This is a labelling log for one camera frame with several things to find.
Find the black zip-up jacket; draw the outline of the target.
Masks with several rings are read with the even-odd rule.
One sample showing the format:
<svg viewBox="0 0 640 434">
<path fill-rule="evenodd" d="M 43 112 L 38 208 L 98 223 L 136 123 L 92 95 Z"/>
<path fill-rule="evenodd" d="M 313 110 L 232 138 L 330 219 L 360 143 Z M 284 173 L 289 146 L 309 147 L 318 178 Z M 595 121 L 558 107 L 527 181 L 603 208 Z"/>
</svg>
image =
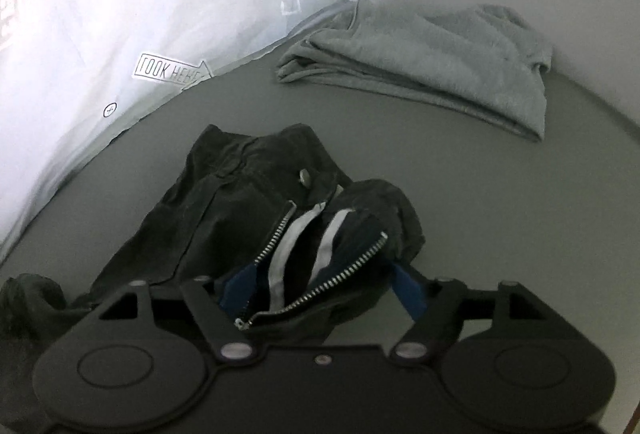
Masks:
<svg viewBox="0 0 640 434">
<path fill-rule="evenodd" d="M 182 171 L 143 216 L 134 201 L 102 216 L 105 183 L 55 214 L 46 235 L 1 288 L 1 337 L 51 344 L 131 281 L 173 299 L 203 278 L 219 306 L 224 284 L 257 265 L 256 287 L 231 323 L 258 336 L 323 340 L 371 308 L 424 234 L 416 210 L 388 181 L 351 180 L 314 131 L 264 137 L 208 126 Z"/>
</svg>

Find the folded grey garment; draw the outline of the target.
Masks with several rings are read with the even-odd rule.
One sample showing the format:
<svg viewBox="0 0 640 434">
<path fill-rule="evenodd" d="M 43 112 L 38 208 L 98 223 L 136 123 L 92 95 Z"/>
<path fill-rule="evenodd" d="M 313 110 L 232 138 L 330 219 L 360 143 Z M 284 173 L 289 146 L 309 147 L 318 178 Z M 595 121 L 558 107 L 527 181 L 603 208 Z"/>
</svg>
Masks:
<svg viewBox="0 0 640 434">
<path fill-rule="evenodd" d="M 288 47 L 277 79 L 432 104 L 539 142 L 552 54 L 503 6 L 434 13 L 357 0 Z"/>
</svg>

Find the white translucent storage bag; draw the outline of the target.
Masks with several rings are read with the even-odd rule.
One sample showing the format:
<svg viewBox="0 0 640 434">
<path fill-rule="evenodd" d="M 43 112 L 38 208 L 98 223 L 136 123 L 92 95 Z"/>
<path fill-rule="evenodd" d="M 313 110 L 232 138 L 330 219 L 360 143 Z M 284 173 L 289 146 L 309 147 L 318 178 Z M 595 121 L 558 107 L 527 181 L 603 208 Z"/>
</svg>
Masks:
<svg viewBox="0 0 640 434">
<path fill-rule="evenodd" d="M 346 0 L 1 0 L 1 252 L 113 139 Z"/>
</svg>

